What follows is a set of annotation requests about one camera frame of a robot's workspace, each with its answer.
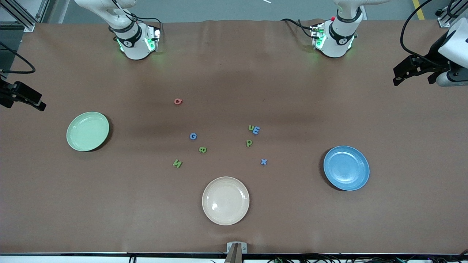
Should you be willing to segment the silver arm base box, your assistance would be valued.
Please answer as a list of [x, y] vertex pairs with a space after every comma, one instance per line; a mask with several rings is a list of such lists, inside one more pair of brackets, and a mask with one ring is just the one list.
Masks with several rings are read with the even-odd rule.
[[310, 26], [310, 33], [314, 49], [321, 50], [326, 40], [325, 23]]
[[160, 39], [161, 29], [146, 25], [146, 32], [145, 32], [145, 43], [150, 52], [156, 52], [158, 48], [158, 43]]

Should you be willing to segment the light green plate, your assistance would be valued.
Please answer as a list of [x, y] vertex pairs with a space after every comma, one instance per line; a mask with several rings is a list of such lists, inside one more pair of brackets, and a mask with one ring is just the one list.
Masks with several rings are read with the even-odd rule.
[[110, 123], [105, 115], [99, 112], [85, 112], [75, 117], [67, 128], [68, 145], [80, 152], [99, 148], [110, 133]]

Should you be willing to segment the blue plate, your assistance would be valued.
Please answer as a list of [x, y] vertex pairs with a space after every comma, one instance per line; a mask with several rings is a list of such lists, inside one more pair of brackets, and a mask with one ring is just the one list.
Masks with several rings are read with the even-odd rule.
[[336, 146], [326, 153], [323, 171], [333, 186], [344, 191], [359, 190], [370, 178], [367, 158], [359, 150], [348, 145]]

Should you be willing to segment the brown table mat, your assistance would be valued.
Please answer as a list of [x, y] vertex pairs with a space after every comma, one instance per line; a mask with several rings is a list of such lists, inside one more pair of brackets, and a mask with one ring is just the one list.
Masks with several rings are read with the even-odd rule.
[[[329, 59], [285, 22], [167, 23], [160, 52], [132, 61], [106, 25], [37, 25], [19, 48], [37, 71], [8, 80], [47, 107], [0, 107], [0, 253], [468, 249], [468, 88], [425, 76], [395, 87], [401, 26], [365, 21], [349, 53]], [[91, 111], [110, 133], [76, 151], [67, 128]], [[339, 145], [367, 158], [363, 188], [326, 178]], [[231, 226], [201, 204], [223, 176], [250, 196]]]

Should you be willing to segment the beige plate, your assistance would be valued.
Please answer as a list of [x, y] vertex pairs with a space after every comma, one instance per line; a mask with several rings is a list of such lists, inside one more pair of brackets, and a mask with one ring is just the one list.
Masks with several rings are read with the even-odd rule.
[[205, 187], [201, 204], [206, 217], [213, 223], [231, 226], [246, 216], [250, 196], [240, 180], [223, 176], [212, 180]]

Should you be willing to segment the aluminium frame profile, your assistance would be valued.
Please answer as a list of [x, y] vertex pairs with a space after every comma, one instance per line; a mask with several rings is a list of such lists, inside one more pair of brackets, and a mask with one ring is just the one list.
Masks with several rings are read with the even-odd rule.
[[468, 18], [468, 0], [450, 0], [448, 5], [435, 12], [440, 28], [449, 28], [458, 20]]
[[33, 32], [43, 22], [51, 0], [0, 0], [0, 29]]

